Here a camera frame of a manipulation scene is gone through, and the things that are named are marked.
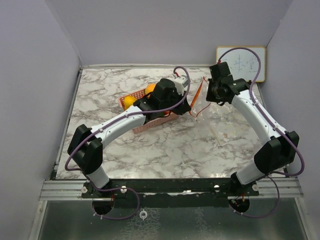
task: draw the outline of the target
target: orange basket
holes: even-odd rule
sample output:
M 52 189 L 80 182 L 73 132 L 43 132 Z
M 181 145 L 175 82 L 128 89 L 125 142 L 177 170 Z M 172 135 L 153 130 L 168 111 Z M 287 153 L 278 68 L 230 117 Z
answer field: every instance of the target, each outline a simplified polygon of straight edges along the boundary
M 141 99 L 144 95 L 145 95 L 145 89 L 141 89 L 139 91 L 135 91 L 135 92 L 130 93 L 128 95 L 119 97 L 118 98 L 118 103 L 119 103 L 120 107 L 125 109 L 124 108 L 124 99 L 125 99 L 125 97 L 132 96 L 132 97 L 135 97 L 136 99 Z M 138 126 L 138 127 L 134 128 L 134 129 L 132 129 L 132 131 L 133 131 L 134 134 L 138 134 L 138 133 L 141 133 L 141 132 L 143 132 L 143 131 L 145 131 L 147 129 L 150 129 L 150 128 L 153 128 L 153 127 L 158 126 L 160 124 L 166 123 L 168 121 L 176 120 L 177 118 L 178 118 L 178 115 L 176 115 L 174 113 L 170 113 L 170 115 L 167 116 L 167 117 L 159 117 L 157 119 L 151 120 L 151 121 L 147 122 L 146 124 L 144 124 L 143 126 Z

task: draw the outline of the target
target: small whiteboard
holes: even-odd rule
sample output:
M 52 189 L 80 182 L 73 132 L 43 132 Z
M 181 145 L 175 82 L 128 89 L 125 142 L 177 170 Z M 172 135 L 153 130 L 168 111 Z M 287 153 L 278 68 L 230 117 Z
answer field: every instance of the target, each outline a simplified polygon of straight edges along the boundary
M 257 78 L 257 82 L 263 82 L 266 79 L 266 48 L 264 46 L 218 46 L 216 48 L 216 60 L 220 58 L 222 54 L 232 48 L 245 47 L 253 50 L 261 60 L 261 71 Z M 253 80 L 258 71 L 258 59 L 255 55 L 248 50 L 236 49 L 228 52 L 221 62 L 227 62 L 230 68 L 230 72 L 234 80 L 244 79 L 247 82 Z

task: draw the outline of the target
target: white wall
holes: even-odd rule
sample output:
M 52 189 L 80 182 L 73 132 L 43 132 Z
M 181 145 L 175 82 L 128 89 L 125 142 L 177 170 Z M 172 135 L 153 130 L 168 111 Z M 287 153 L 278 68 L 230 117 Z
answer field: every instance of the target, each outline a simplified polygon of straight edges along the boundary
M 83 64 L 212 64 L 267 46 L 292 0 L 46 0 Z
M 27 239 L 79 59 L 44 0 L 0 1 L 0 239 Z
M 300 136 L 305 158 L 299 177 L 320 236 L 320 1 L 294 0 L 267 47 L 262 93 L 269 112 Z M 291 169 L 300 169 L 296 157 Z

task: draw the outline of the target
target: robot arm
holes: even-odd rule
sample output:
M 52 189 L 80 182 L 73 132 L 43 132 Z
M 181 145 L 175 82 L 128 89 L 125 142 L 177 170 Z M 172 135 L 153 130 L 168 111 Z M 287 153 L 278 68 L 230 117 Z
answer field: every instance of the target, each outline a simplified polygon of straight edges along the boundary
M 262 148 L 255 154 L 254 161 L 231 176 L 230 186 L 234 192 L 239 192 L 253 181 L 292 163 L 296 153 L 291 145 L 266 121 L 256 104 L 259 104 L 266 116 L 285 133 L 295 146 L 298 145 L 299 136 L 295 131 L 288 132 L 280 126 L 254 94 L 256 103 L 252 101 L 249 84 L 242 78 L 234 80 L 226 62 L 211 66 L 210 72 L 212 79 L 209 79 L 206 100 L 220 106 L 225 103 L 232 104 L 249 122 L 262 143 Z
M 109 182 L 109 177 L 102 168 L 103 149 L 114 139 L 129 130 L 140 127 L 156 118 L 163 117 L 164 113 L 161 110 L 182 101 L 186 94 L 185 88 L 187 85 L 188 79 L 186 76 L 179 76 L 175 79 L 162 78 L 149 96 L 138 99 L 118 116 L 91 128 L 86 127 L 84 124 L 80 125 L 75 130 L 67 150 L 68 154 L 71 155 L 81 142 L 97 132 L 76 151 L 72 159 L 80 167 L 82 173 L 98 188 L 104 187 Z M 190 110 L 191 107 L 186 99 L 171 109 L 177 115 L 183 115 Z
M 295 150 L 261 115 L 256 105 L 251 100 L 249 84 L 242 78 L 234 80 L 226 62 L 211 66 L 210 72 L 212 79 L 209 79 L 206 100 L 208 102 L 215 102 L 220 106 L 225 103 L 232 104 L 246 118 L 263 145 L 255 154 L 252 163 L 244 166 L 241 170 L 231 175 L 229 188 L 231 192 L 239 195 L 255 180 L 293 162 Z M 162 110 L 179 103 L 186 94 L 184 89 L 187 84 L 187 78 L 184 76 L 172 80 L 163 78 L 156 84 L 154 91 L 149 97 L 145 96 L 137 100 L 133 106 L 120 115 L 104 123 L 93 126 L 92 128 L 87 128 L 85 125 L 79 126 L 69 145 L 68 154 L 71 155 L 71 153 L 75 151 L 75 148 L 85 138 L 89 137 L 97 130 L 101 130 L 80 147 L 74 154 L 73 160 L 98 188 L 104 187 L 109 182 L 109 177 L 102 168 L 103 149 L 111 141 L 125 132 L 161 117 L 161 113 L 159 113 L 159 111 L 154 112 L 154 110 Z M 185 99 L 171 111 L 175 114 L 183 115 L 190 110 L 191 108 Z M 264 108 L 263 111 L 274 123 L 276 123 Z M 127 116 L 102 130 L 103 126 L 130 113 L 137 114 Z M 277 125 L 294 145 L 297 146 L 299 142 L 297 133 L 295 131 L 287 132 L 284 127 L 279 126 L 279 124 Z

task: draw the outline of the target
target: plastic bag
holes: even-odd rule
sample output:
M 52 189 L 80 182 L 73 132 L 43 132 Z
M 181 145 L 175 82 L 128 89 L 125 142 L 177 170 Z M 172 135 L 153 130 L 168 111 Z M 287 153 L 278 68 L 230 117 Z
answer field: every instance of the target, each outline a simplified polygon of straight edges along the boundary
M 190 115 L 199 124 L 198 127 L 211 133 L 220 145 L 241 137 L 246 129 L 242 122 L 246 120 L 228 103 L 219 106 L 206 101 L 208 86 L 208 81 L 203 78 L 190 105 Z

